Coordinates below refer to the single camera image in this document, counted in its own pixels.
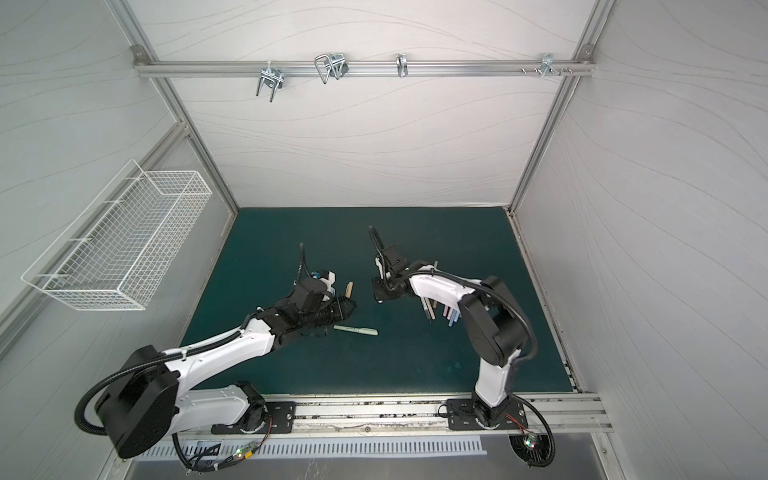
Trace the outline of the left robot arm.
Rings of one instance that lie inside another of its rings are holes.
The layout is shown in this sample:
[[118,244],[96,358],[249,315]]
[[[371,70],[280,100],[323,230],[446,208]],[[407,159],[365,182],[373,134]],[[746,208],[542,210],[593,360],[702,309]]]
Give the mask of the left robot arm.
[[260,395],[247,382],[202,390],[200,384],[248,360],[274,353],[311,330],[348,319],[357,307],[325,278],[304,278],[290,293],[243,323],[165,351],[135,350],[122,368],[90,387],[73,418],[81,431],[110,439],[119,457],[136,457],[167,435],[249,423]]

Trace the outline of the yellow beige pen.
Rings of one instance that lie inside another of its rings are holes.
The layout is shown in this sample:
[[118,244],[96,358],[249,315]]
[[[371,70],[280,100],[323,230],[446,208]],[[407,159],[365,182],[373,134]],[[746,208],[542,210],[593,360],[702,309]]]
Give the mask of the yellow beige pen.
[[426,318],[432,322],[435,320],[434,312],[431,303],[426,298],[421,298],[421,303],[426,315]]

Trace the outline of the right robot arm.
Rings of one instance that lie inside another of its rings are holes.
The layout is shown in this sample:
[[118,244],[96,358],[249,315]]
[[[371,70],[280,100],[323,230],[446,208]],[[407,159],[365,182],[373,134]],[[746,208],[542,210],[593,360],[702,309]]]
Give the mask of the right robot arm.
[[480,358],[473,415],[481,427],[497,427],[513,397],[513,372],[539,350],[532,324],[509,288],[496,276],[463,278],[421,261],[410,262],[378,239],[373,244],[378,302],[412,296],[435,301],[459,317]]

